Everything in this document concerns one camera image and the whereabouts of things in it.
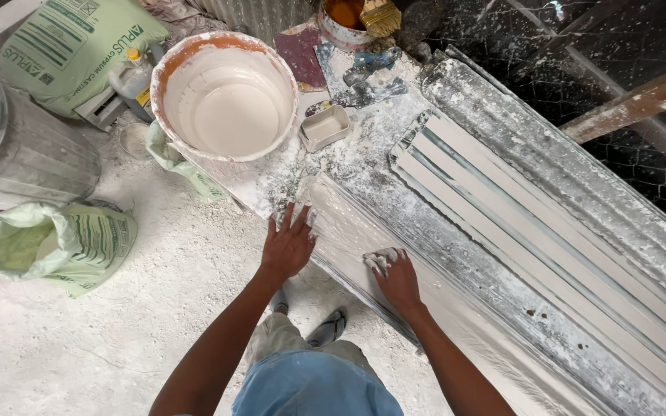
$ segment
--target orange paint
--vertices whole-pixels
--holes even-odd
[[[341,26],[348,29],[366,30],[364,24],[359,20],[361,10],[364,8],[363,0],[328,0],[323,6],[326,13]]]

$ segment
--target yellow cap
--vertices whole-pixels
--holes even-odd
[[[127,57],[130,59],[138,59],[141,57],[141,53],[134,47],[129,47],[127,48]]]

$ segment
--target hand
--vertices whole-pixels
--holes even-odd
[[[376,267],[372,268],[372,272],[375,274],[384,297],[409,322],[425,308],[425,305],[420,301],[418,280],[408,253],[405,249],[395,250],[395,252],[397,252],[397,260],[393,261],[386,257],[389,265],[386,278],[379,273]]]
[[[305,267],[310,261],[312,249],[315,248],[315,240],[310,238],[312,228],[306,223],[310,207],[305,205],[294,225],[290,226],[293,210],[294,203],[288,203],[279,231],[274,215],[269,217],[269,233],[266,234],[264,253],[261,255],[261,269],[279,278],[280,286],[284,280],[298,274]]]

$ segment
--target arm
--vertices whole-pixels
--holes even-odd
[[[410,258],[387,260],[387,277],[372,268],[387,301],[415,331],[454,414],[514,415],[503,396],[462,354],[420,301],[418,282]]]
[[[293,209],[289,203],[279,231],[274,217],[269,218],[258,271],[181,359],[153,402],[150,416],[213,414],[274,292],[310,260],[315,247],[305,223],[310,207],[303,207],[290,226]]]

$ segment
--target blue shirt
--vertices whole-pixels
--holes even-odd
[[[392,394],[351,361],[292,349],[265,357],[248,374],[235,416],[402,415]]]

